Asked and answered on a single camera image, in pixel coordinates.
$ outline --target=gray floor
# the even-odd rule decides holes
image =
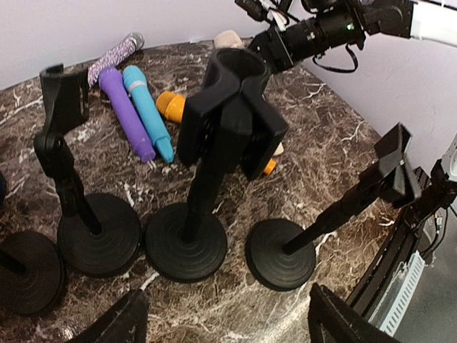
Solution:
[[[449,210],[445,239],[426,267],[397,330],[403,343],[457,342],[457,221]]]

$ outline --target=purple handle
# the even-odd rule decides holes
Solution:
[[[134,151],[141,157],[141,161],[143,163],[152,161],[156,157],[156,152],[134,105],[130,102],[121,72],[113,67],[103,69],[99,74],[99,86],[108,95],[122,128]]]

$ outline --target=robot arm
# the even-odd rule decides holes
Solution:
[[[271,27],[255,36],[248,48],[260,54],[274,74],[311,56],[319,58],[340,45],[356,45],[362,50],[366,34],[457,46],[457,9],[429,0],[301,0],[314,16],[285,30],[267,19],[268,11],[260,0],[236,3],[253,19],[270,22]],[[281,13],[286,13],[291,1],[277,4]]]

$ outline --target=granite countertop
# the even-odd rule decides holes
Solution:
[[[199,90],[212,48],[211,42],[162,46],[140,51],[128,64],[145,71],[154,97],[165,90],[188,96]],[[146,288],[149,342],[309,342],[312,282],[325,284],[345,299],[378,251],[395,212],[376,202],[336,233],[319,239],[317,269],[310,282],[294,292],[273,292],[255,281],[243,253],[253,224],[281,217],[310,225],[374,161],[372,147],[379,138],[302,66],[272,77],[266,98],[290,125],[283,141],[286,152],[276,158],[278,167],[269,177],[251,183],[240,173],[225,178],[216,216],[227,231],[229,248],[213,277],[198,284],[173,283],[154,274],[144,255],[122,277],[91,279],[69,271],[68,292],[49,316],[25,319],[0,309],[0,340],[64,342],[152,276]],[[194,169],[178,161],[165,165],[160,159],[142,164],[99,90],[90,93],[89,105],[89,121],[66,136],[86,193],[130,198],[143,224],[158,209],[184,201]],[[55,241],[59,199],[33,150],[34,135],[43,123],[37,78],[0,91],[0,170],[10,188],[0,210],[0,240],[34,229]],[[176,145],[179,126],[167,126]]]

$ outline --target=blue handle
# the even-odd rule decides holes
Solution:
[[[171,163],[174,160],[171,137],[149,93],[146,76],[137,66],[128,66],[124,69],[123,78],[154,148],[165,162]]]

